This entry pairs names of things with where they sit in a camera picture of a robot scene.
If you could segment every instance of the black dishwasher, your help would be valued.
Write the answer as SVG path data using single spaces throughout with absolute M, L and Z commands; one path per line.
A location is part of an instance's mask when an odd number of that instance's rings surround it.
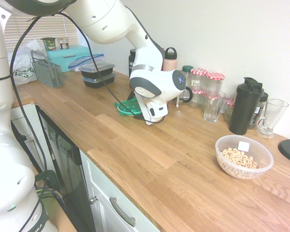
M 79 148 L 38 106 L 45 135 L 55 156 L 65 213 L 79 232 L 95 232 Z

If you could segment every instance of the pink water bottle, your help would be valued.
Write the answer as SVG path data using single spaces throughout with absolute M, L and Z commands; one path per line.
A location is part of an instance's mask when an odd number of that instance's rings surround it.
M 165 50 L 162 71 L 172 71 L 176 69 L 177 66 L 177 52 L 175 48 L 168 47 Z

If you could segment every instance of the white label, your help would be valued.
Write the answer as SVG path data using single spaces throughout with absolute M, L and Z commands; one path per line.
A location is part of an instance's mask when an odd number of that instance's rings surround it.
M 255 114 L 258 114 L 259 113 L 259 110 L 260 110 L 260 107 L 257 107 L 256 108 L 256 111 L 255 111 Z
M 249 143 L 246 143 L 246 142 L 240 141 L 240 142 L 238 143 L 238 148 L 237 148 L 237 150 L 248 152 L 248 151 L 249 151 Z

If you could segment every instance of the plastic bag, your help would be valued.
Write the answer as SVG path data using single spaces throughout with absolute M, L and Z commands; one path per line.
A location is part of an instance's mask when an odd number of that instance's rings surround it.
M 23 45 L 19 52 L 17 52 L 14 65 L 14 80 L 16 85 L 21 85 L 31 81 L 36 81 L 37 77 L 35 75 L 33 66 L 32 66 L 32 57 L 30 51 L 39 51 L 46 55 L 45 49 L 37 42 L 32 40 L 25 45 Z
M 93 57 L 94 57 L 96 63 L 105 62 L 104 54 L 94 54 Z M 71 71 L 80 72 L 80 70 L 79 70 L 80 67 L 82 67 L 85 64 L 90 64 L 90 63 L 93 63 L 91 56 L 80 57 L 80 58 L 76 59 L 74 62 L 72 62 L 68 66 L 68 68 Z

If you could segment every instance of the white cabinet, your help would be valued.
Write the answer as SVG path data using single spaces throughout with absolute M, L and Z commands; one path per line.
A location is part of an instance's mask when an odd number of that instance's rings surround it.
M 81 158 L 97 232 L 159 232 L 151 221 L 82 152 Z
M 53 165 L 53 161 L 45 140 L 45 136 L 43 133 L 43 129 L 40 123 L 40 119 L 38 116 L 38 112 L 35 108 L 34 104 L 26 104 L 24 105 L 24 110 L 26 112 L 26 115 L 34 129 L 34 132 L 36 133 L 37 138 L 39 139 L 39 142 L 41 144 L 41 147 L 43 149 L 43 152 L 46 157 L 46 163 L 47 163 L 47 169 L 53 170 L 55 172 L 55 167 Z M 11 112 L 11 120 L 14 123 L 15 127 L 17 128 L 18 132 L 22 135 L 24 135 L 27 140 L 25 141 L 25 144 L 27 145 L 28 149 L 32 153 L 34 159 L 37 161 L 38 165 L 44 171 L 44 160 L 41 154 L 40 149 L 38 148 L 37 142 L 33 137 L 33 134 L 21 112 L 20 107 L 12 108 Z

